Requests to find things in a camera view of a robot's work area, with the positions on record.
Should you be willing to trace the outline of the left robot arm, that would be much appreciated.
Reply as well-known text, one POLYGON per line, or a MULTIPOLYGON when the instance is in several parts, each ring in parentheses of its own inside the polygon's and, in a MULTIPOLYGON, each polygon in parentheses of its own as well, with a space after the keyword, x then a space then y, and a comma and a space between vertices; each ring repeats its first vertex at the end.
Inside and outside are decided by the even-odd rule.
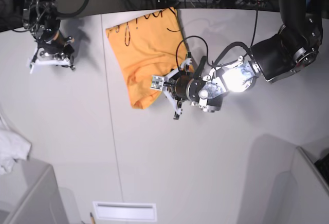
POLYGON ((163 78, 162 92, 175 117, 180 116, 185 101, 213 113, 220 110, 225 95, 247 91, 258 77, 275 82, 316 60, 323 41, 322 0, 278 3, 282 26, 272 37, 251 46, 233 42, 213 62, 203 56, 195 70, 188 54, 163 78))

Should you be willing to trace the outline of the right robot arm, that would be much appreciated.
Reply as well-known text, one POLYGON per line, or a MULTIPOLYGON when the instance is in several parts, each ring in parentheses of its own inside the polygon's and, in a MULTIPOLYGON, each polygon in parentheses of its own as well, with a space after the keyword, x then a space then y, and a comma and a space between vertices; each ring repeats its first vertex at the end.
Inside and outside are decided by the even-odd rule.
POLYGON ((24 0, 23 27, 30 32, 36 42, 36 50, 30 66, 54 65, 74 68, 74 48, 72 36, 64 36, 60 31, 61 19, 79 15, 88 5, 82 5, 74 12, 60 12, 58 0, 24 0))

